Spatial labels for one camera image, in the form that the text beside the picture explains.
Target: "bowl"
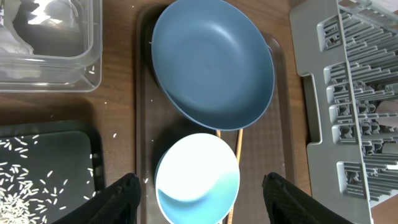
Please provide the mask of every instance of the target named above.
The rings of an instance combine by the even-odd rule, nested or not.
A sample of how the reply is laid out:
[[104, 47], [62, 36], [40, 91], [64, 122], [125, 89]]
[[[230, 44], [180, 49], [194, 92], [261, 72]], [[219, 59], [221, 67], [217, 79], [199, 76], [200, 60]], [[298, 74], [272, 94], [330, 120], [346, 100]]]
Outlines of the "bowl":
[[239, 190], [239, 165], [232, 149], [211, 134], [192, 134], [160, 159], [155, 191], [170, 223], [218, 223]]

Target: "chopsticks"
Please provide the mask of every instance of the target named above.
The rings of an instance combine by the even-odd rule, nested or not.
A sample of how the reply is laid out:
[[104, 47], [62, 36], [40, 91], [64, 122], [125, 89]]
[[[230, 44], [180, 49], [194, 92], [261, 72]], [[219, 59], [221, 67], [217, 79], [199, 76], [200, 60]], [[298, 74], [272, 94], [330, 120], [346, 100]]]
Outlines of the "chopsticks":
[[[217, 137], [221, 138], [221, 131], [217, 130], [216, 135]], [[236, 143], [236, 160], [238, 161], [238, 164], [241, 160], [242, 141], [243, 141], [243, 129], [240, 129], [238, 132], [238, 141]], [[231, 210], [229, 211], [228, 218], [226, 221], [227, 224], [232, 224], [233, 215], [234, 215], [234, 206], [232, 206]]]

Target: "plastic bin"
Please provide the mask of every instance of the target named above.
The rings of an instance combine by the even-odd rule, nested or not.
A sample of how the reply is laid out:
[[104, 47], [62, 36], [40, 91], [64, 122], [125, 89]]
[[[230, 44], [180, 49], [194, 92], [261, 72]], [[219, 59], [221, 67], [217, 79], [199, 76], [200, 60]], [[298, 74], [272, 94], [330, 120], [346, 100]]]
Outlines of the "plastic bin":
[[[0, 91], [83, 92], [98, 87], [102, 0], [2, 1], [5, 25], [11, 22], [14, 38], [33, 51], [0, 51]], [[7, 13], [16, 13], [15, 19], [7, 21]]]

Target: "brown tray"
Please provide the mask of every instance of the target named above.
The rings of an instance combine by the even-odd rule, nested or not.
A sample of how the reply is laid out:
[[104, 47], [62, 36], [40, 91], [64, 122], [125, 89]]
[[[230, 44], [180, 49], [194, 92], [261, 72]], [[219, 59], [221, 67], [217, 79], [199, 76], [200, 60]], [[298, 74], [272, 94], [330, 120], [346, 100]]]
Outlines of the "brown tray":
[[[190, 134], [215, 133], [185, 118], [157, 85], [150, 42], [155, 23], [166, 7], [166, 4], [149, 6], [140, 13], [137, 21], [136, 172], [142, 183], [138, 224], [168, 223], [159, 209], [154, 188], [155, 168], [163, 153]], [[234, 206], [233, 223], [269, 223], [261, 187], [265, 174], [276, 172], [295, 184], [284, 56], [273, 37], [267, 34], [263, 36], [272, 52], [277, 84], [265, 115], [244, 130], [239, 165], [241, 183]], [[237, 136], [237, 131], [221, 133], [221, 138], [233, 150], [236, 148]]]

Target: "wooden chopstick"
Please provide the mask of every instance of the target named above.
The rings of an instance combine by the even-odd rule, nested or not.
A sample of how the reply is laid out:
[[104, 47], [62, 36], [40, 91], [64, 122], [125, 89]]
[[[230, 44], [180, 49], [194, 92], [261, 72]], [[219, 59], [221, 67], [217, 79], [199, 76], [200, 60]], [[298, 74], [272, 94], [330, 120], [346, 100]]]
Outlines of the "wooden chopstick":
[[[242, 140], [243, 140], [243, 129], [240, 129], [238, 133], [238, 141], [236, 143], [236, 160], [238, 161], [238, 164], [241, 160]], [[232, 205], [232, 208], [229, 211], [228, 218], [226, 221], [227, 224], [232, 224], [233, 215], [234, 215], [234, 206]]]

